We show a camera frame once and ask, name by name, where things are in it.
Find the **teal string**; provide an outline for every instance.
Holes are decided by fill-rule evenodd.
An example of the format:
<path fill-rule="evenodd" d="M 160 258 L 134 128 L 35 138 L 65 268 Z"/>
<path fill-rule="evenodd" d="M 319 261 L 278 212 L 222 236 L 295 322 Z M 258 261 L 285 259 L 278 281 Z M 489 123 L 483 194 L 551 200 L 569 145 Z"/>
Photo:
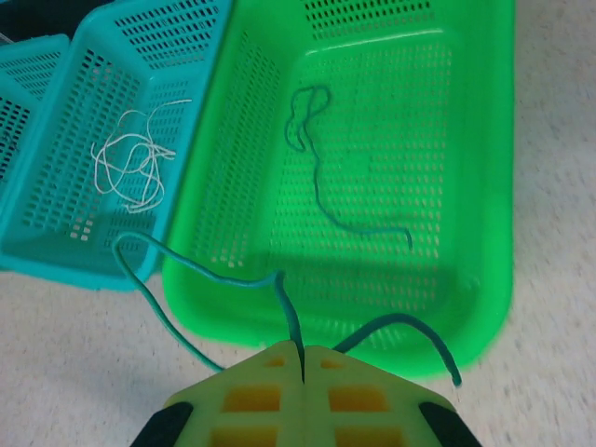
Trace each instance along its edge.
<path fill-rule="evenodd" d="M 215 363 L 205 354 L 203 354 L 199 349 L 197 349 L 192 343 L 190 343 L 186 337 L 184 337 L 172 324 L 169 318 L 166 316 L 165 312 L 157 302 L 155 296 L 151 293 L 151 291 L 145 286 L 139 278 L 134 274 L 130 266 L 127 264 L 124 256 L 122 255 L 122 250 L 120 249 L 120 245 L 122 244 L 122 240 L 124 238 L 136 238 L 139 239 L 141 242 L 145 242 L 151 246 L 157 248 L 158 251 L 161 253 L 171 257 L 177 263 L 185 265 L 186 267 L 194 270 L 199 275 L 203 277 L 217 282 L 219 284 L 235 286 L 244 289 L 261 289 L 263 287 L 270 287 L 273 286 L 275 294 L 278 298 L 278 301 L 281 305 L 281 308 L 285 314 L 286 320 L 288 322 L 288 328 L 290 333 L 290 339 L 296 344 L 296 348 L 298 350 L 298 357 L 300 360 L 301 368 L 302 368 L 302 379 L 305 379 L 305 344 L 302 338 L 302 331 L 300 329 L 300 321 L 298 319 L 298 314 L 296 313 L 296 309 L 291 303 L 290 297 L 286 293 L 283 288 L 283 280 L 284 280 L 284 272 L 276 271 L 272 274 L 264 277 L 263 279 L 258 279 L 254 281 L 250 280 L 243 280 L 243 279 L 235 279 L 230 277 L 222 277 L 211 272 L 208 268 L 196 264 L 193 261 L 184 258 L 177 252 L 169 249 L 164 244 L 159 242 L 158 240 L 145 235 L 143 233 L 128 231 L 119 234 L 114 242 L 112 243 L 112 251 L 114 253 L 115 261 L 124 273 L 124 275 L 135 285 L 135 287 L 141 292 L 142 296 L 145 300 L 149 303 L 151 308 L 156 313 L 157 317 L 161 321 L 161 323 L 166 327 L 169 333 L 186 349 L 188 349 L 192 354 L 194 354 L 201 362 L 205 365 L 212 368 L 214 371 L 219 372 L 224 369 L 221 365 Z M 408 316 L 405 314 L 389 314 L 385 315 L 380 318 L 376 318 L 373 321 L 365 324 L 359 330 L 354 332 L 352 335 L 347 337 L 343 342 L 337 345 L 334 350 L 346 353 L 363 340 L 365 340 L 371 333 L 385 327 L 388 324 L 393 324 L 396 322 L 410 324 L 418 331 L 422 332 L 426 337 L 430 339 L 433 345 L 437 348 L 440 353 L 447 370 L 450 372 L 452 379 L 454 381 L 455 386 L 459 386 L 461 384 L 461 375 L 457 369 L 457 365 L 455 364 L 454 357 L 452 356 L 449 349 L 441 340 L 440 336 L 436 334 L 430 327 L 428 327 L 425 323 L 420 321 L 416 317 Z"/>
<path fill-rule="evenodd" d="M 291 125 L 294 122 L 294 120 L 296 119 L 296 101 L 298 100 L 298 97 L 300 97 L 300 95 L 302 95 L 303 93 L 307 93 L 307 92 L 310 92 L 310 97 L 308 98 L 308 104 L 306 106 L 305 119 L 303 119 L 299 123 L 298 129 L 296 131 L 296 139 L 298 140 L 298 143 L 300 143 L 300 145 L 296 145 L 291 141 L 291 138 L 290 138 Z M 317 98 L 319 92 L 323 93 L 324 100 L 320 106 L 315 107 L 315 99 Z M 308 150 L 310 150 L 310 152 L 313 154 L 313 157 L 315 158 L 315 168 L 313 170 L 313 184 L 315 185 L 315 201 L 317 202 L 318 208 L 325 215 L 325 217 L 327 217 L 327 219 L 329 219 L 329 221 L 332 222 L 332 224 L 334 224 L 335 226 L 337 226 L 349 233 L 354 233 L 354 234 L 362 235 L 362 236 L 396 234 L 396 233 L 404 234 L 408 239 L 408 247 L 410 248 L 410 250 L 412 250 L 413 249 L 412 234 L 410 233 L 410 230 L 408 228 L 403 227 L 403 226 L 396 226 L 396 227 L 389 227 L 389 228 L 371 228 L 371 229 L 356 228 L 354 226 L 347 225 L 345 223 L 340 222 L 321 203 L 320 188 L 318 185 L 318 172 L 320 171 L 320 167 L 321 167 L 321 159 L 317 152 L 317 149 L 315 148 L 313 139 L 311 138 L 310 133 L 308 132 L 308 124 L 315 116 L 319 115 L 325 109 L 327 109 L 327 107 L 329 107 L 331 98 L 332 98 L 332 93 L 327 86 L 320 85 L 320 86 L 313 86 L 313 87 L 298 88 L 291 95 L 291 105 L 290 105 L 291 115 L 290 115 L 290 118 L 288 118 L 288 121 L 286 121 L 286 126 L 284 128 L 284 137 L 286 139 L 286 144 L 290 148 L 292 148 L 294 151 L 300 152 L 300 153 L 306 152 L 306 149 L 308 149 Z M 306 142 L 302 138 L 301 132 L 305 135 Z"/>

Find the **yellow plastic part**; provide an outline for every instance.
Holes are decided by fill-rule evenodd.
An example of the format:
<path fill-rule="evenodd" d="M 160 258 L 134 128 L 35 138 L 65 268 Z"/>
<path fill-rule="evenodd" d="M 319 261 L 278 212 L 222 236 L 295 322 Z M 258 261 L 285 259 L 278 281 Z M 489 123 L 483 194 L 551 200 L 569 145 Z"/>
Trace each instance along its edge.
<path fill-rule="evenodd" d="M 442 396 L 318 346 L 293 342 L 174 395 L 194 410 L 175 447 L 440 447 L 418 409 Z"/>

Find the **speckled floor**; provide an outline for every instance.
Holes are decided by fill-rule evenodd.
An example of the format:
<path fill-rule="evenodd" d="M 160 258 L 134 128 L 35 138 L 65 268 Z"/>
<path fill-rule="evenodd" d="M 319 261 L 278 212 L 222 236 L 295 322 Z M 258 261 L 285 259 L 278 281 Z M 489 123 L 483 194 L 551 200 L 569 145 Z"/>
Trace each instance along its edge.
<path fill-rule="evenodd" d="M 514 305 L 452 400 L 484 447 L 596 445 L 596 3 L 518 4 Z M 159 281 L 152 281 L 160 290 Z M 138 295 L 0 276 L 0 445 L 126 446 L 209 372 Z M 203 345 L 217 360 L 247 357 Z"/>

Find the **plastic basket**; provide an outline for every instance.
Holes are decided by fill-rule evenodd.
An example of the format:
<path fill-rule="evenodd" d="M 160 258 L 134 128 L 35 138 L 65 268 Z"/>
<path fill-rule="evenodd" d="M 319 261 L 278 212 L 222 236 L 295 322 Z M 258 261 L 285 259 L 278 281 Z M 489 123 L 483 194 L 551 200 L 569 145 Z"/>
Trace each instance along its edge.
<path fill-rule="evenodd" d="M 169 245 L 220 275 L 284 270 L 309 344 L 330 346 L 371 318 L 406 312 L 470 363 L 511 296 L 513 8 L 238 2 Z M 284 139 L 292 94 L 313 85 L 332 94 L 309 125 L 321 201 L 354 226 L 408 227 L 412 251 L 404 235 L 355 235 L 317 207 L 315 159 Z M 193 332 L 253 346 L 288 337 L 273 290 L 214 284 L 170 260 L 163 280 Z M 353 354 L 407 376 L 443 368 L 404 327 Z"/>
<path fill-rule="evenodd" d="M 0 204 L 9 179 L 18 176 L 14 166 L 22 153 L 22 140 L 67 48 L 65 35 L 0 47 Z"/>
<path fill-rule="evenodd" d="M 131 287 L 115 264 L 112 240 L 123 230 L 165 235 L 230 7 L 231 0 L 116 2 L 84 19 L 60 82 L 50 87 L 51 113 L 23 144 L 27 156 L 0 224 L 0 263 L 90 289 Z M 192 102 L 161 108 L 152 121 L 155 142 L 177 153 L 161 160 L 162 203 L 130 214 L 116 194 L 100 195 L 91 145 L 101 147 L 129 109 L 148 114 L 185 99 Z M 119 132 L 144 133 L 144 126 L 142 116 L 131 115 Z M 124 166 L 129 149 L 114 146 L 108 161 Z M 139 174 L 120 189 L 135 196 L 143 186 Z M 156 251 L 133 242 L 123 249 L 136 274 L 148 278 Z"/>

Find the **teal plastic basket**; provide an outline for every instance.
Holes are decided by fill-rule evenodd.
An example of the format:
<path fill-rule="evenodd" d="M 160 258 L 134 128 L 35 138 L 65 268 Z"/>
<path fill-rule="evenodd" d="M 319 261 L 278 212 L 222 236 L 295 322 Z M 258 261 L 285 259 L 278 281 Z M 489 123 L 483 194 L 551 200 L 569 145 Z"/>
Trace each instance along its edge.
<path fill-rule="evenodd" d="M 0 47 L 0 204 L 9 179 L 18 176 L 14 167 L 22 153 L 22 141 L 67 48 L 65 35 Z"/>
<path fill-rule="evenodd" d="M 112 241 L 126 230 L 165 236 L 230 8 L 231 0 L 117 2 L 83 20 L 50 86 L 47 112 L 35 120 L 38 131 L 22 144 L 19 174 L 10 179 L 0 264 L 89 289 L 130 289 Z M 101 147 L 127 110 L 151 113 L 176 100 L 192 101 L 160 109 L 151 125 L 155 143 L 176 153 L 160 165 L 163 201 L 130 214 L 116 194 L 97 192 L 91 145 Z M 142 116 L 131 115 L 119 132 L 144 127 Z M 124 165 L 132 144 L 115 146 L 108 161 Z M 138 194 L 139 177 L 120 190 Z M 130 242 L 123 252 L 139 278 L 154 272 L 154 249 Z"/>

